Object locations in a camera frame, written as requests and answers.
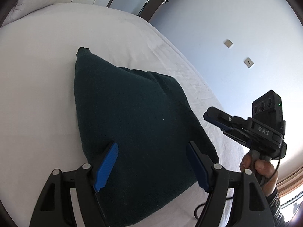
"black sleeve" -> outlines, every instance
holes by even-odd
[[[281,204],[280,197],[278,195],[278,189],[276,188],[270,196],[266,197],[266,199],[272,212],[272,217],[274,218],[276,227],[287,226],[288,222],[285,223],[284,216],[281,213]]]

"white bed sheet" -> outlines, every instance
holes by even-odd
[[[216,147],[220,163],[238,170],[242,147],[203,119],[208,107],[222,108],[220,103],[163,35],[125,12],[55,4],[0,29],[0,199],[19,227],[29,226],[36,200],[53,169],[75,170],[86,162],[73,94],[80,46],[116,66],[173,76]],[[206,198],[196,183],[134,226],[192,227],[196,224],[193,211]],[[222,226],[230,211],[230,203],[226,205]]]

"folded garment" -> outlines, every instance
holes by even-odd
[[[110,141],[119,155],[98,200],[110,226],[129,226],[196,182],[185,148],[194,141],[214,163],[216,150],[170,76],[116,67],[79,48],[75,101],[89,162]]]

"wall socket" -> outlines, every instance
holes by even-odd
[[[253,61],[247,57],[247,59],[244,61],[245,65],[248,66],[248,68],[250,68],[254,63]]]
[[[233,43],[232,43],[230,40],[228,40],[228,39],[225,41],[224,44],[225,44],[226,47],[228,47],[228,48],[230,48],[230,47],[233,45]]]

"human hand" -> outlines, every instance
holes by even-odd
[[[249,153],[247,153],[243,157],[242,162],[240,163],[240,170],[244,171],[247,168],[250,169],[250,163],[251,163],[251,156]],[[265,176],[267,179],[270,178],[275,172],[274,166],[270,162],[267,162],[265,160],[260,160],[260,159],[257,160],[255,162],[255,168],[260,175]],[[262,191],[266,197],[270,196],[274,192],[277,185],[277,181],[278,181],[278,171],[272,177],[272,179],[262,187]]]

